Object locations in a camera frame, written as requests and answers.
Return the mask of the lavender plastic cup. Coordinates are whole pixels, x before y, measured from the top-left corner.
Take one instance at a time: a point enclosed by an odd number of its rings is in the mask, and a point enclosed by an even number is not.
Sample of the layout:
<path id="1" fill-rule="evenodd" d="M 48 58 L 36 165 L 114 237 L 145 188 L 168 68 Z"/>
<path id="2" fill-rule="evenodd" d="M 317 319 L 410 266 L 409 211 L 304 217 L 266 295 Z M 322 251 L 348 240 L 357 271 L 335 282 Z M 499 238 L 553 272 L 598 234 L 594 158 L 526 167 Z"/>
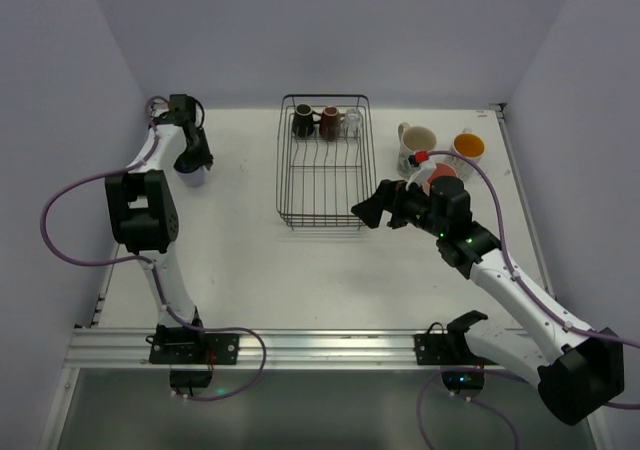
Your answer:
<path id="1" fill-rule="evenodd" d="M 207 170 L 205 167 L 199 167 L 193 172 L 178 173 L 181 181 L 189 188 L 197 188 L 202 186 L 206 181 Z"/>

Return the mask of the pink plastic cup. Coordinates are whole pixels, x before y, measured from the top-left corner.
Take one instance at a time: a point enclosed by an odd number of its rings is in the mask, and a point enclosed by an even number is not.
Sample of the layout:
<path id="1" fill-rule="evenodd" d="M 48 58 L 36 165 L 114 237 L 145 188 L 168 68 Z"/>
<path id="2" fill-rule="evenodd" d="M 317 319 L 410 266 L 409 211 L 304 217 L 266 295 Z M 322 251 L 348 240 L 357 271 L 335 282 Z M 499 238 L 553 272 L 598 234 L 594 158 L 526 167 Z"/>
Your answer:
<path id="1" fill-rule="evenodd" d="M 422 186 L 423 192 L 426 195 L 429 195 L 431 192 L 431 184 L 432 182 L 439 177 L 454 177 L 457 178 L 458 174 L 456 170 L 447 163 L 438 162 L 436 164 L 436 169 L 433 173 L 428 177 L 425 184 Z"/>

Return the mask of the cream patterned large mug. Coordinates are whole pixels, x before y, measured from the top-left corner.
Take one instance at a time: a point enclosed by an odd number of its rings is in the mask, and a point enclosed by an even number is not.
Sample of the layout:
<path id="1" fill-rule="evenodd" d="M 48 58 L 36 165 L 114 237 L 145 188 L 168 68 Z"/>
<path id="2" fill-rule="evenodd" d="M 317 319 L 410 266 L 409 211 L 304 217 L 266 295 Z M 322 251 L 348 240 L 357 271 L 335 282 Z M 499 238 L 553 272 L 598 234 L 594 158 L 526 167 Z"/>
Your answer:
<path id="1" fill-rule="evenodd" d="M 397 172 L 404 178 L 408 179 L 414 168 L 408 163 L 408 157 L 415 151 L 431 152 L 436 149 L 436 134 L 429 128 L 422 126 L 411 126 L 407 122 L 403 122 L 398 126 L 399 150 L 397 157 Z"/>

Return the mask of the white floral mug orange inside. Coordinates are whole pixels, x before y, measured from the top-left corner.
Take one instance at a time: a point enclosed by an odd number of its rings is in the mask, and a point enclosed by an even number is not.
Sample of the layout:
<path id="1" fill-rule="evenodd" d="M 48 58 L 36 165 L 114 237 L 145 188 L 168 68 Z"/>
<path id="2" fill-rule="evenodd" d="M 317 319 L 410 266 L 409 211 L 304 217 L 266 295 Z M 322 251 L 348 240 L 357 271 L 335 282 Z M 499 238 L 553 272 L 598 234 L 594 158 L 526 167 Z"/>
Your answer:
<path id="1" fill-rule="evenodd" d="M 468 163 L 478 163 L 485 153 L 485 142 L 469 127 L 456 135 L 451 142 L 449 151 L 452 155 L 445 157 L 445 162 L 465 181 L 473 175 L 475 168 Z"/>

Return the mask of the brown ceramic mug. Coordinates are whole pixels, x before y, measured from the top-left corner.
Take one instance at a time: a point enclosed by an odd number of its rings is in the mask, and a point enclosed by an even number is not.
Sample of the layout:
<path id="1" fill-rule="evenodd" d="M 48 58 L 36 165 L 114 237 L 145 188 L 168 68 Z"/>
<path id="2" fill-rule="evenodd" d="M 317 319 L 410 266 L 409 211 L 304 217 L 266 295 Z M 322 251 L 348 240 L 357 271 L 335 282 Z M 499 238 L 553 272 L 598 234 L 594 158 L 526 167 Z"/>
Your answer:
<path id="1" fill-rule="evenodd" d="M 342 130 L 342 114 L 336 106 L 327 106 L 321 113 L 319 134 L 326 141 L 335 141 Z"/>

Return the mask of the black ceramic mug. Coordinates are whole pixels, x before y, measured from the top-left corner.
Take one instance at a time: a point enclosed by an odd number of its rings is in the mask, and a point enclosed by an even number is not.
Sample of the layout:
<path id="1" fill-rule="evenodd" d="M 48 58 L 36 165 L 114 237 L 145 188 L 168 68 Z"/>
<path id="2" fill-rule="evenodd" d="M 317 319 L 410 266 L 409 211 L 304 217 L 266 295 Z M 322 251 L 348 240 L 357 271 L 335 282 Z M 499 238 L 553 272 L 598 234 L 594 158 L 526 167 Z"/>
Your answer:
<path id="1" fill-rule="evenodd" d="M 321 114 L 309 104 L 300 103 L 295 106 L 291 131 L 297 138 L 307 138 L 314 134 L 315 126 Z"/>

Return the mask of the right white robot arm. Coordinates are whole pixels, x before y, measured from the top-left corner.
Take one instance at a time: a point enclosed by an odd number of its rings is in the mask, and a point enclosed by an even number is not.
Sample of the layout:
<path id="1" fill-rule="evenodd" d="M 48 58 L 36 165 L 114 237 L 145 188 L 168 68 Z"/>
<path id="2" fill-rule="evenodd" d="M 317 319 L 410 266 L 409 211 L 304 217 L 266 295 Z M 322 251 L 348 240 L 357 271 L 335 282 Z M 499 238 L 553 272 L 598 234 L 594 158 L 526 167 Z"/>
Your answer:
<path id="1" fill-rule="evenodd" d="M 624 350 L 618 335 L 609 328 L 593 330 L 520 272 L 505 243 L 474 221 L 461 180 L 438 177 L 428 192 L 415 183 L 383 180 L 351 211 L 371 229 L 389 213 L 390 228 L 411 224 L 435 237 L 442 259 L 528 334 L 521 338 L 480 316 L 460 331 L 466 347 L 536 387 L 562 423 L 575 425 L 622 393 Z"/>

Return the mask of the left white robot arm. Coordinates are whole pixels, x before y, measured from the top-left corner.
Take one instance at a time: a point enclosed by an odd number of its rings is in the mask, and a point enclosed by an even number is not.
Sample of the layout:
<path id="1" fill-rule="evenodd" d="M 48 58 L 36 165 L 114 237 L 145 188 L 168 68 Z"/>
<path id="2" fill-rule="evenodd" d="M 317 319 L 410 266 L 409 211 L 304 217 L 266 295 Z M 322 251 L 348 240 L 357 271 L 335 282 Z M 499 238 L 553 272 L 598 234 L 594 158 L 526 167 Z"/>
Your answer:
<path id="1" fill-rule="evenodd" d="M 175 242 L 180 222 L 167 175 L 199 187 L 214 163 L 204 130 L 204 107 L 188 94 L 172 94 L 167 109 L 149 113 L 147 140 L 123 173 L 105 179 L 113 236 L 136 256 L 152 289 L 158 325 L 200 327 L 186 290 Z"/>

